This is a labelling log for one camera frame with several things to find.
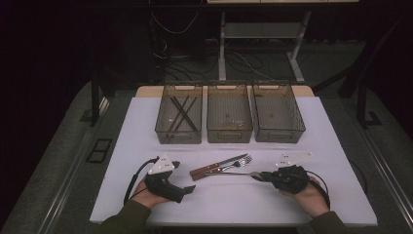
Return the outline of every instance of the fork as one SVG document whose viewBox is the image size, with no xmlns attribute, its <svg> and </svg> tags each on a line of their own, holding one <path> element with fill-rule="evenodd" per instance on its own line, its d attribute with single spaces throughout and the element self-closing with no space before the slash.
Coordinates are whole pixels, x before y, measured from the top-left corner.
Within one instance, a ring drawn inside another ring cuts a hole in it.
<svg viewBox="0 0 413 234">
<path fill-rule="evenodd" d="M 248 164 L 249 162 L 251 162 L 252 158 L 251 156 L 246 156 L 240 160 L 235 161 L 232 165 L 226 166 L 221 168 L 221 172 L 224 172 L 225 170 L 228 170 L 230 168 L 241 168 L 243 166 L 245 166 L 246 164 Z"/>
</svg>

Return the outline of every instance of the transparent storage tray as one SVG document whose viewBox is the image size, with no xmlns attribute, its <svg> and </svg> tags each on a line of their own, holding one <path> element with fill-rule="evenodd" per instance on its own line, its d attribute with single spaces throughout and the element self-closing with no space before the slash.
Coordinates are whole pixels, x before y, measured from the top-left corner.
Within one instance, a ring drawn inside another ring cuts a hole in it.
<svg viewBox="0 0 413 234">
<path fill-rule="evenodd" d="M 306 131 L 288 81 L 253 80 L 251 105 L 258 142 L 297 143 Z"/>
<path fill-rule="evenodd" d="M 207 83 L 207 141 L 249 143 L 252 118 L 245 81 Z"/>
<path fill-rule="evenodd" d="M 203 83 L 166 82 L 155 127 L 160 144 L 202 142 Z"/>
</svg>

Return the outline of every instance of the white table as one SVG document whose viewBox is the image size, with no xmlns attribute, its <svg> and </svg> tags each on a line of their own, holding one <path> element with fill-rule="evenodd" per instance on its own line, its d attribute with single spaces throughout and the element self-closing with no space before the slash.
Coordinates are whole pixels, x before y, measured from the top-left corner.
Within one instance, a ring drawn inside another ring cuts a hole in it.
<svg viewBox="0 0 413 234">
<path fill-rule="evenodd" d="M 196 184 L 192 194 L 180 204 L 170 202 L 153 210 L 148 225 L 153 226 L 297 226 L 309 221 L 298 205 L 278 193 L 271 183 L 247 176 L 210 176 L 193 181 L 191 170 L 249 153 L 253 160 L 231 172 L 275 171 L 274 162 L 283 152 L 312 152 L 300 163 L 304 169 L 320 175 L 328 185 L 331 209 L 351 226 L 377 225 L 377 218 L 347 160 L 318 97 L 298 97 L 307 131 L 297 144 L 256 142 L 207 143 L 206 118 L 203 119 L 201 144 L 160 144 L 155 134 L 159 97 L 135 97 L 131 101 L 123 128 L 91 215 L 102 222 L 123 207 L 131 177 L 147 160 L 165 152 L 181 164 L 169 181 L 179 187 Z M 204 98 L 204 116 L 207 99 Z M 139 179 L 149 170 L 147 166 Z"/>
</svg>

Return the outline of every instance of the cable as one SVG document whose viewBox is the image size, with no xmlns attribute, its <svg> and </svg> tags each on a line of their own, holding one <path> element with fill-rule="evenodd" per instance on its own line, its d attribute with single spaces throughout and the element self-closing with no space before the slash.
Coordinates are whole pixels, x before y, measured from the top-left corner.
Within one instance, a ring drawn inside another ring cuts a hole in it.
<svg viewBox="0 0 413 234">
<path fill-rule="evenodd" d="M 187 72 L 192 73 L 192 74 L 202 75 L 202 74 L 206 74 L 206 73 L 211 72 L 211 71 L 213 70 L 213 68 L 216 66 L 217 62 L 218 62 L 218 58 L 215 58 L 215 60 L 213 61 L 213 65 L 212 65 L 212 67 L 211 67 L 210 69 L 208 69 L 208 70 L 206 70 L 206 71 L 200 71 L 200 72 L 196 72 L 196 71 L 189 70 L 188 68 L 186 68 L 186 67 L 184 67 L 184 66 L 182 66 L 182 65 L 179 65 L 179 64 L 177 64 L 176 62 L 173 62 L 171 65 L 179 66 L 179 67 L 181 67 L 182 69 L 184 69 L 184 70 L 186 70 Z"/>
<path fill-rule="evenodd" d="M 261 69 L 261 68 L 264 67 L 264 62 L 263 62 L 258 56 L 256 56 L 256 55 L 251 55 L 251 56 L 254 57 L 256 60 L 258 60 L 258 62 L 260 63 L 258 66 L 252 66 L 251 62 L 248 62 L 248 63 L 245 65 L 245 61 L 246 61 L 245 58 L 244 58 L 243 62 L 238 62 L 238 61 L 235 61 L 235 60 L 234 60 L 234 63 L 239 64 L 239 65 L 241 65 L 241 66 L 246 66 L 246 67 L 248 67 L 248 68 L 253 67 L 254 69 Z"/>
<path fill-rule="evenodd" d="M 167 58 L 168 58 L 168 57 L 159 56 L 159 55 L 157 55 L 155 52 L 152 52 L 152 54 L 153 54 L 155 57 L 159 58 L 159 59 L 167 59 Z"/>
<path fill-rule="evenodd" d="M 164 38 L 162 38 L 162 37 L 158 37 L 158 38 L 161 39 L 161 40 L 164 42 L 164 44 L 165 44 L 164 49 L 161 50 L 161 53 L 164 53 L 164 52 L 167 50 L 167 48 L 168 48 L 168 43 L 167 43 L 167 41 L 166 41 Z"/>
<path fill-rule="evenodd" d="M 211 56 L 215 56 L 218 57 L 218 53 L 213 50 L 210 52 L 205 52 L 205 54 L 203 55 L 203 58 L 207 58 L 207 57 L 211 57 Z M 170 60 L 173 61 L 190 61 L 190 60 L 196 60 L 197 57 L 191 56 L 191 55 L 182 55 L 182 56 L 171 56 L 169 57 Z"/>
<path fill-rule="evenodd" d="M 131 199 L 132 197 L 136 196 L 137 194 L 139 194 L 139 193 L 141 193 L 141 192 L 145 191 L 146 189 L 148 189 L 148 188 L 147 188 L 147 187 L 145 187 L 145 188 L 143 188 L 142 190 L 138 191 L 137 193 L 135 193 L 135 194 L 131 195 L 131 196 L 130 196 L 130 199 Z"/>
<path fill-rule="evenodd" d="M 188 30 L 188 28 L 191 27 L 191 25 L 192 25 L 192 23 L 195 21 L 195 19 L 198 17 L 198 14 L 199 14 L 199 12 L 197 12 L 197 13 L 195 14 L 195 16 L 192 18 L 192 20 L 189 22 L 188 26 L 186 26 L 186 28 L 185 28 L 184 30 L 182 30 L 182 31 L 172 31 L 172 30 L 166 28 L 165 26 L 163 26 L 163 25 L 156 19 L 154 13 L 151 12 L 152 19 L 153 19 L 161 28 L 163 28 L 165 31 L 167 31 L 167 32 L 169 32 L 169 33 L 172 33 L 172 34 L 181 34 L 181 33 L 186 32 L 186 31 Z"/>
<path fill-rule="evenodd" d="M 231 49 L 231 50 L 243 50 L 243 51 L 247 51 L 247 52 L 261 52 L 261 53 L 262 52 L 271 52 L 273 50 L 284 48 L 286 46 L 291 45 L 290 42 L 285 42 L 283 40 L 286 40 L 286 39 L 278 39 L 278 41 L 279 41 L 278 43 L 274 43 L 272 41 L 266 41 L 266 42 L 261 42 L 260 41 L 259 43 L 252 43 L 251 45 L 249 45 L 247 43 L 243 43 L 240 46 L 229 46 L 230 44 L 234 44 L 231 41 L 231 42 L 225 44 L 225 48 L 228 48 L 228 49 Z M 268 45 L 268 46 L 259 47 L 259 44 Z"/>
<path fill-rule="evenodd" d="M 142 166 L 140 166 L 140 168 L 137 170 L 136 174 L 133 175 L 133 177 L 131 178 L 131 182 L 130 182 L 130 185 L 128 187 L 127 193 L 125 194 L 124 205 L 127 203 L 127 201 L 130 198 L 131 190 L 133 189 L 133 186 L 136 183 L 137 177 L 139 176 L 140 172 L 146 167 L 146 165 L 148 165 L 150 163 L 155 164 L 158 161 L 158 159 L 159 159 L 159 157 L 156 157 L 155 159 L 150 159 L 150 160 L 146 161 Z"/>
<path fill-rule="evenodd" d="M 229 58 L 229 57 L 225 57 L 225 62 L 228 63 L 234 70 L 239 71 L 241 73 L 245 73 L 245 74 L 250 74 L 253 73 L 254 71 L 249 69 L 248 71 L 244 71 L 244 70 L 240 70 L 238 69 L 234 64 L 232 64 L 233 59 Z"/>
<path fill-rule="evenodd" d="M 170 76 L 173 76 L 173 78 L 175 78 L 176 81 L 181 81 L 181 79 L 179 79 L 179 77 L 175 76 L 173 73 L 168 72 L 168 71 L 166 71 L 166 70 L 164 70 L 164 71 L 165 71 L 166 74 L 168 74 L 168 75 L 170 75 Z"/>
<path fill-rule="evenodd" d="M 312 175 L 314 175 L 314 176 L 317 176 L 317 177 L 319 178 L 319 180 L 321 180 L 322 183 L 324 184 L 325 193 L 328 195 L 328 187 L 327 187 L 327 184 L 325 183 L 324 179 L 322 179 L 319 175 L 317 175 L 317 174 L 315 174 L 315 173 L 313 173 L 313 172 L 306 171 L 306 173 L 309 173 L 309 174 L 312 174 Z"/>
<path fill-rule="evenodd" d="M 263 77 L 265 77 L 265 78 L 268 78 L 268 79 L 270 79 L 270 80 L 274 80 L 273 78 L 271 78 L 271 77 L 269 77 L 269 76 L 267 76 L 267 75 L 264 75 L 264 74 L 262 74 L 261 72 L 257 71 L 242 55 L 240 55 L 240 54 L 238 54 L 238 53 L 236 53 L 236 52 L 232 52 L 232 53 L 234 53 L 235 55 L 239 56 L 239 57 L 249 66 L 249 68 L 251 68 L 251 70 L 254 71 L 255 73 L 257 73 L 258 75 L 263 76 Z"/>
<path fill-rule="evenodd" d="M 178 72 L 180 72 L 180 73 L 182 73 L 182 74 L 184 74 L 190 81 L 192 81 L 192 78 L 187 74 L 187 73 L 185 73 L 184 71 L 182 71 L 182 70 L 179 70 L 178 68 L 175 68 L 175 67 L 171 67 L 171 66 L 169 66 L 169 67 L 166 67 L 166 68 L 169 68 L 169 69 L 172 69 L 172 70 L 175 70 L 175 71 L 178 71 Z"/>
</svg>

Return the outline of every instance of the human hand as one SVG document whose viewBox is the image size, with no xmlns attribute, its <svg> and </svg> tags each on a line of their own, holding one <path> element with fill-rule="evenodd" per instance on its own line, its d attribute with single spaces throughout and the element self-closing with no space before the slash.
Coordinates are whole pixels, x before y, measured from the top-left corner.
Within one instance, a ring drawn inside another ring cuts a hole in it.
<svg viewBox="0 0 413 234">
<path fill-rule="evenodd" d="M 310 177 L 310 180 L 313 180 L 319 184 L 314 177 Z M 330 211 L 322 195 L 310 183 L 303 191 L 297 194 L 292 194 L 281 190 L 279 190 L 279 192 L 284 196 L 294 199 L 298 205 L 300 205 L 300 207 L 312 218 L 318 217 Z"/>
<path fill-rule="evenodd" d="M 158 204 L 169 202 L 168 199 L 151 193 L 145 184 L 145 178 L 137 185 L 131 200 L 142 204 L 143 206 L 152 209 Z"/>
</svg>

